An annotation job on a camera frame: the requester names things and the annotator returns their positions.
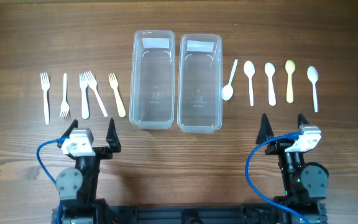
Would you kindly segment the white spoon thin handle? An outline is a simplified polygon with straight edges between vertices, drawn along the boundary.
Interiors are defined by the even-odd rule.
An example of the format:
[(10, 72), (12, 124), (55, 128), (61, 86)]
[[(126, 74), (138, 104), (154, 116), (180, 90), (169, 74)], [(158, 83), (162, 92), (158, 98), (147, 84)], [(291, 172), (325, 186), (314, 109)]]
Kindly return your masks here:
[(248, 60), (244, 64), (244, 73), (249, 79), (249, 101), (250, 105), (254, 106), (254, 90), (253, 90), (253, 84), (252, 84), (252, 77), (255, 74), (255, 67), (254, 64)]

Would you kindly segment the yellow plastic spoon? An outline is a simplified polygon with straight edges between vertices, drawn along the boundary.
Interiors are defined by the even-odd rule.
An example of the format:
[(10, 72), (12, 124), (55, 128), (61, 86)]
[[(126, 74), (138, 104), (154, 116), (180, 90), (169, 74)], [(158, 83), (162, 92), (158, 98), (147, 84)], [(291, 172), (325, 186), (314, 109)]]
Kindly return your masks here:
[(296, 70), (295, 63), (292, 60), (287, 60), (285, 63), (285, 70), (287, 72), (287, 97), (286, 101), (288, 103), (293, 103), (293, 83), (292, 83), (292, 75)]

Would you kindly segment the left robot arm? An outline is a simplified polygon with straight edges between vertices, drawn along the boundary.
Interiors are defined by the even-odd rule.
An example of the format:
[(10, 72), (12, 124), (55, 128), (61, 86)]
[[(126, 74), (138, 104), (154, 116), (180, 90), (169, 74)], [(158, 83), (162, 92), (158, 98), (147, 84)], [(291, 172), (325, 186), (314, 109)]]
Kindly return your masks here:
[(110, 160), (115, 152), (121, 152), (114, 120), (109, 121), (107, 146), (93, 147), (93, 140), (91, 130), (80, 129), (77, 120), (58, 140), (57, 146), (75, 161), (75, 166), (64, 169), (56, 178), (60, 202), (52, 212), (52, 224), (119, 223), (119, 217), (105, 199), (96, 198), (101, 161)]

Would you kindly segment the white spoon wide handle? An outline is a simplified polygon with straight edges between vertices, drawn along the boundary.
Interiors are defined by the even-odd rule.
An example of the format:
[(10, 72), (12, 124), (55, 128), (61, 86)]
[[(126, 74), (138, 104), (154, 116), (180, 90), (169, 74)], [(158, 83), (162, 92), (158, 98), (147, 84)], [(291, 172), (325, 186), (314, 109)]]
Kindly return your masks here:
[(276, 105), (275, 91), (273, 87), (273, 75), (275, 74), (275, 67), (272, 63), (268, 62), (265, 64), (265, 74), (268, 78), (268, 103), (270, 106)]

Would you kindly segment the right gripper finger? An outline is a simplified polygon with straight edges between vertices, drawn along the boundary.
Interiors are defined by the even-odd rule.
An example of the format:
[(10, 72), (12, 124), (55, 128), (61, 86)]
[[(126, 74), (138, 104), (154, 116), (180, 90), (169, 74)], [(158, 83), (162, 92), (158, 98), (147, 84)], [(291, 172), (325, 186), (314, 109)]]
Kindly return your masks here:
[(272, 139), (273, 137), (274, 137), (274, 133), (270, 125), (270, 121), (267, 115), (264, 113), (261, 118), (260, 129), (255, 143), (262, 144), (263, 142)]
[(298, 114), (298, 129), (304, 128), (309, 126), (309, 122), (307, 121), (307, 119), (304, 117), (304, 115), (302, 113)]

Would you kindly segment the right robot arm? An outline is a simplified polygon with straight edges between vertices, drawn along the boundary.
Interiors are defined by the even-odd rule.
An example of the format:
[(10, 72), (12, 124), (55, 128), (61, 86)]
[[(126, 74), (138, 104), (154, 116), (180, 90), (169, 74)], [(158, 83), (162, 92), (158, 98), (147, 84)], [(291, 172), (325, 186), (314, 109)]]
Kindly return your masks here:
[(254, 223), (327, 223), (326, 207), (321, 201), (326, 198), (328, 170), (317, 162), (304, 161), (303, 155), (313, 150), (321, 139), (321, 130), (298, 115), (298, 133), (283, 139), (274, 139), (274, 133), (266, 114), (262, 115), (256, 144), (268, 141), (265, 155), (277, 155), (281, 170), (284, 196), (275, 196), (273, 201), (302, 215), (298, 217), (271, 204), (257, 204), (249, 212), (248, 221)]

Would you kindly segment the yellow plastic fork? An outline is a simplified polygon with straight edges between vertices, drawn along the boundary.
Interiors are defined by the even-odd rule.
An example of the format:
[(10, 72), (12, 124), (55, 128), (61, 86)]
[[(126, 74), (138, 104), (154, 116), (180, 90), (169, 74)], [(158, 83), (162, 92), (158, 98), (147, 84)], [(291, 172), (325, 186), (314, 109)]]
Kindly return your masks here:
[(115, 99), (116, 99), (116, 106), (117, 106), (118, 115), (121, 118), (123, 118), (123, 117), (126, 116), (126, 110), (125, 110), (124, 104), (122, 102), (121, 96), (119, 94), (118, 80), (117, 80), (117, 78), (116, 78), (114, 73), (110, 73), (108, 75), (108, 77), (109, 77), (110, 86), (114, 91), (114, 96), (115, 96)]

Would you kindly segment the white spoon slanted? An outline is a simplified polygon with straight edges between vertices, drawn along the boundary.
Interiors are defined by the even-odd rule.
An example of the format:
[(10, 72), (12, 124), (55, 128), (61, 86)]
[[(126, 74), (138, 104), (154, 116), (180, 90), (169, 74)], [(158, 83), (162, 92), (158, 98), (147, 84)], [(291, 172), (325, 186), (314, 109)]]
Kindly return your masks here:
[(229, 77), (228, 84), (223, 87), (223, 100), (224, 101), (230, 100), (231, 97), (233, 96), (234, 89), (232, 87), (232, 81), (233, 81), (233, 78), (234, 78), (234, 75), (235, 75), (235, 72), (236, 72), (237, 63), (238, 63), (238, 59), (235, 59), (235, 61), (233, 63), (233, 66), (232, 66), (232, 69), (231, 69), (231, 74), (230, 74), (230, 77)]

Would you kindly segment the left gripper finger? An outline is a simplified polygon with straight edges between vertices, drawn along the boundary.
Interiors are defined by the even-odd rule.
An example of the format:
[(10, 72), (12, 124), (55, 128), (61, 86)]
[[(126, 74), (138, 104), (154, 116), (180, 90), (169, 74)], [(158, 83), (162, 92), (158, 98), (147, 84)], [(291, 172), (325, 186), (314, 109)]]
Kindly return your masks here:
[(114, 119), (111, 118), (109, 121), (108, 131), (106, 135), (106, 142), (112, 152), (121, 152), (121, 143), (117, 136)]
[(71, 134), (71, 132), (77, 127), (78, 127), (78, 120), (74, 119), (71, 125), (69, 126), (69, 128), (63, 133), (61, 138), (67, 138)]

